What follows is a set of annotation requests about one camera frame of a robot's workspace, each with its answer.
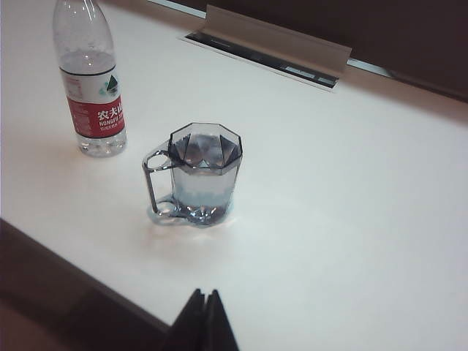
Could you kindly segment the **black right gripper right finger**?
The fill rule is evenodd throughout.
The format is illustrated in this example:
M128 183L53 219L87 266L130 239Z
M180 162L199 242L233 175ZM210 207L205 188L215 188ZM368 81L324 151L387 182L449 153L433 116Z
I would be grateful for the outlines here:
M208 296L205 311L205 349L239 351L222 299L217 290Z

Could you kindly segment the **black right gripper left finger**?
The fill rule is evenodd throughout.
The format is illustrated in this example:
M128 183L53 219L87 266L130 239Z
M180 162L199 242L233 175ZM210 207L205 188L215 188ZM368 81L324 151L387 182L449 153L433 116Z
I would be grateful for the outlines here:
M205 295L196 289L170 328L170 350L209 350L205 322Z

